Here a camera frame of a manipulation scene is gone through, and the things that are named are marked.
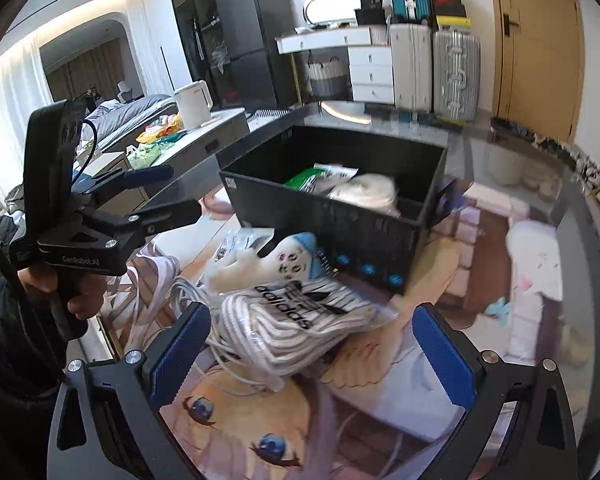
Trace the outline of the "person's left hand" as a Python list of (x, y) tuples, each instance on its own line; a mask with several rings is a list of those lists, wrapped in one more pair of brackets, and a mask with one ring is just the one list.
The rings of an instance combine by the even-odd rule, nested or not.
[(32, 266), (19, 270), (18, 278), (34, 304), (50, 304), (57, 296), (79, 320), (92, 318), (104, 303), (107, 280), (101, 275), (58, 275), (48, 266)]

